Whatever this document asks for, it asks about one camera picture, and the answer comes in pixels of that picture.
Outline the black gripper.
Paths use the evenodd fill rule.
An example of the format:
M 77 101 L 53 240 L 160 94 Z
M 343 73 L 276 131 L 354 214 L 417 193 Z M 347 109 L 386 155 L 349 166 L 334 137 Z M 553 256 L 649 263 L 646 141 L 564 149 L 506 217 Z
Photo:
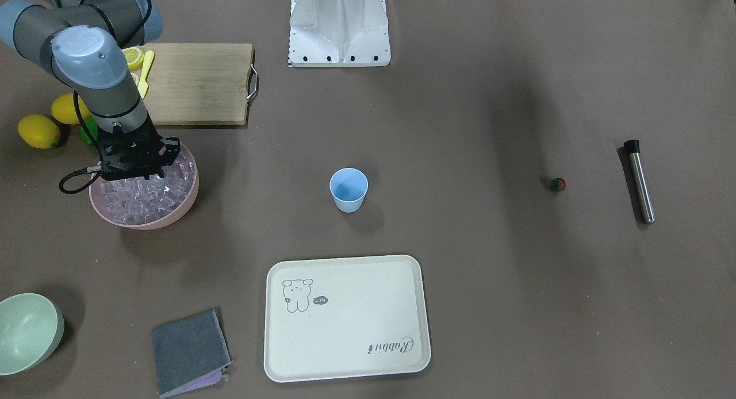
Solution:
M 161 176 L 163 168 L 173 165 L 181 152 L 181 140 L 160 136 L 150 116 L 131 132 L 124 132 L 119 125 L 110 130 L 99 128 L 97 144 L 100 176 L 106 181 Z

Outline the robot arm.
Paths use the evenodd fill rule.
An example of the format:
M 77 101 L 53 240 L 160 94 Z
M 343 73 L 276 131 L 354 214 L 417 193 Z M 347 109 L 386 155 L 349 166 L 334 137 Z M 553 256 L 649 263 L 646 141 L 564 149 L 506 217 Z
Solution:
M 70 87 L 98 126 L 99 166 L 106 181 L 163 176 L 181 152 L 158 134 L 132 79 L 124 49 L 157 40 L 163 20 L 151 0 L 30 0 L 2 4 L 2 41 Z

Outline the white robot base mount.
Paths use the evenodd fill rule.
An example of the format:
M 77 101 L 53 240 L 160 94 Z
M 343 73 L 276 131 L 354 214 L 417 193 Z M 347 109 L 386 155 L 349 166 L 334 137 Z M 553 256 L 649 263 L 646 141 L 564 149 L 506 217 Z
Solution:
M 391 62 L 386 0 L 290 0 L 291 67 L 382 67 Z

